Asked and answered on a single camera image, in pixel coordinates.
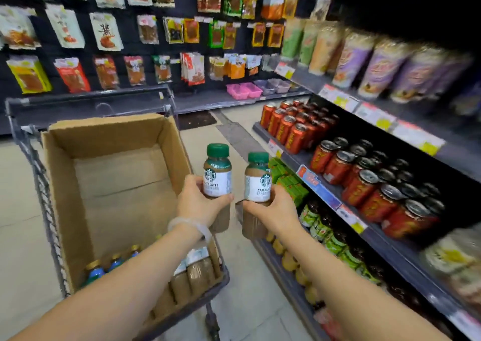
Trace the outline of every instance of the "white snack bag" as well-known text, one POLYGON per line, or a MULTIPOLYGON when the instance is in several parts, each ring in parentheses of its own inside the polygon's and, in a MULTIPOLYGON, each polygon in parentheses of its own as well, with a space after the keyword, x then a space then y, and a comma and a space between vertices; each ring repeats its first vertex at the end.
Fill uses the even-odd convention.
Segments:
POLYGON ((66 10, 62 5, 47 4, 45 12, 62 47, 85 47, 84 36, 73 10, 66 10))
POLYGON ((90 21, 99 50, 121 51, 124 48, 114 16, 109 13, 90 13, 90 21))
POLYGON ((35 9, 0 6, 0 34, 11 49, 34 50, 40 47, 29 16, 36 16, 35 9))

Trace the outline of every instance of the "bracelet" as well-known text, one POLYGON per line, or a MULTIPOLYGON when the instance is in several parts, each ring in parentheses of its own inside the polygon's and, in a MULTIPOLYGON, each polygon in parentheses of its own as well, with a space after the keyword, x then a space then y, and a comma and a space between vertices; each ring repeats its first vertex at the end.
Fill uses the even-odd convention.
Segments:
POLYGON ((189 218, 183 218, 183 217, 176 217, 172 221, 169 222, 167 226, 167 232, 172 231, 172 229, 175 227, 175 225, 179 223, 188 223, 191 226, 194 226, 202 235, 204 235, 205 241, 207 243, 210 242, 212 238, 212 233, 209 231, 207 226, 204 226, 203 224, 199 224, 197 222, 194 222, 190 220, 189 218))

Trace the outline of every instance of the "black floor mat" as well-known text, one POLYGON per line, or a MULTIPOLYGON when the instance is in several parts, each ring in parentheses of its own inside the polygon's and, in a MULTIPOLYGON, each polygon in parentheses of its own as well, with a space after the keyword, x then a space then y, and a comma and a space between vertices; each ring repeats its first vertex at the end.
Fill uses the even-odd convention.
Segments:
POLYGON ((180 131, 191 128, 210 126, 217 123, 213 115, 206 110, 202 112, 180 114, 178 116, 178 119, 180 131))

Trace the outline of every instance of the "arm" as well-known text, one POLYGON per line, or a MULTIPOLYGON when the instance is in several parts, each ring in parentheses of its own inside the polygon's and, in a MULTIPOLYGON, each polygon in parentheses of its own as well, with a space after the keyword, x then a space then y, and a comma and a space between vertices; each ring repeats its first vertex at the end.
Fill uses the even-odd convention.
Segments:
POLYGON ((349 339, 449 340, 416 312, 329 253, 302 229, 296 207, 284 188, 272 188, 275 197, 270 206, 245 200, 244 210, 258 217, 298 260, 349 339))
MULTIPOLYGON (((233 196, 207 199, 198 188, 201 181, 201 177, 186 176, 177 215, 210 226, 233 196)), ((10 341, 132 340, 201 236, 194 226, 177 224, 139 255, 60 302, 10 341)))

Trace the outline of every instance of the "tile floor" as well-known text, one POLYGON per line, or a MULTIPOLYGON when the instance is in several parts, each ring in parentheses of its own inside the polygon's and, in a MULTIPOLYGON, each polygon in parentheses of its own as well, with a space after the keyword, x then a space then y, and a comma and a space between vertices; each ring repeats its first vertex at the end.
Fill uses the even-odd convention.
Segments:
MULTIPOLYGON (((253 137, 262 103, 223 109, 253 137)), ((202 173, 205 147, 228 143, 215 125, 181 132, 196 174, 202 173)), ((0 341, 7 340, 61 301, 57 277, 40 217, 30 166, 11 141, 0 142, 0 341)), ((244 195, 246 162, 231 147, 235 200, 244 195)), ((291 305, 250 242, 241 234, 232 206, 229 229, 217 236, 230 272, 230 283, 213 300, 223 341, 311 341, 291 305)), ((208 340, 205 308, 171 328, 165 341, 208 340)))

